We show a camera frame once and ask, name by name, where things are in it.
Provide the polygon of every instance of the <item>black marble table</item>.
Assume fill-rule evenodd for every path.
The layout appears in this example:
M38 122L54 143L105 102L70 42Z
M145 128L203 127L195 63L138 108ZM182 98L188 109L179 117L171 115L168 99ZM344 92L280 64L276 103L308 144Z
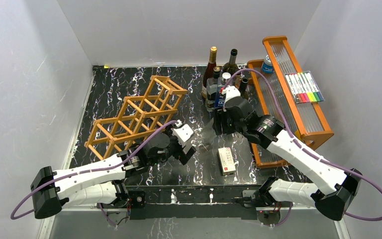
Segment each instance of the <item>black marble table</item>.
M123 97L143 95L150 82L150 76L161 75L169 76L174 82L189 91L182 100L179 112L174 119L188 123L195 131L192 143L196 146L197 152L185 166L171 157L168 162L151 167L148 173L126 179L126 185L260 185L269 176L277 176L295 182L307 181L307 178L292 166L256 169L248 141L240 134L217 137L210 147L199 147L200 132L210 120L210 115L205 110L200 94L205 66L108 69L94 67L94 69L94 82L70 168L98 160L89 149L84 147L84 143L90 135L93 120L115 117L122 105ZM249 91L250 102L254 103L255 92L251 89ZM100 144L96 149L102 153L105 151L105 147L104 144ZM220 147L232 149L236 166L235 174L222 176L216 156L217 149Z

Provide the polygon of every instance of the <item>white wall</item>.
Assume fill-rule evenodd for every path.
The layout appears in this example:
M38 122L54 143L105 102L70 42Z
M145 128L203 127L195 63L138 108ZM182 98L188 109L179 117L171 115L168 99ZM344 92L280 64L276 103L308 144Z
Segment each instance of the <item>white wall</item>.
M37 237L34 215L9 216L41 167L62 166L91 77L56 0L0 0L0 238Z
M313 71L335 131L319 152L382 186L382 1L323 0L296 56ZM348 211L381 216L382 196L363 182ZM382 238L382 222L345 221L353 239Z
M263 58L262 39L286 35L295 48L320 0L58 0L94 65L218 64Z

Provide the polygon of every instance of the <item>blue can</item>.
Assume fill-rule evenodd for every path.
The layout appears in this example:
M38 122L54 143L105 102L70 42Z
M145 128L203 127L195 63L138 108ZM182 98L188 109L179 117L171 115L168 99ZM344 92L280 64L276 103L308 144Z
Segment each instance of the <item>blue can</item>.
M274 71L274 69L273 69L273 64L272 64L272 61L270 60L269 55L267 55L267 56L264 58L263 64L261 65L261 70L262 70L264 73L268 73L268 74L273 73L273 71Z

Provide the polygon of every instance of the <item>yellow marker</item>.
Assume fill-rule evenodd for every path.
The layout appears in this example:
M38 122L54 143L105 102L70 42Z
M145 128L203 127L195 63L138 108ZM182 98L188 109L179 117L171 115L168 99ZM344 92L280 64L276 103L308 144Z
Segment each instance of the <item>yellow marker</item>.
M307 85L308 83L307 83L307 81L304 80L301 73L298 73L298 77L301 80L302 86L304 87L305 92L307 93L310 102L316 102L314 94L312 93L312 91L308 87L308 85Z

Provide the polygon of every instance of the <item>black bottle cap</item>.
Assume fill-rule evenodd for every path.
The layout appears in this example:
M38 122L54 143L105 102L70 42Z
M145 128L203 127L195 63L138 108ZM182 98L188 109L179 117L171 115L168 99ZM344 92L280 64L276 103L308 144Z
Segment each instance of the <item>black bottle cap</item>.
M237 49L232 49L231 50L231 55L232 56L236 56L238 54L238 50Z

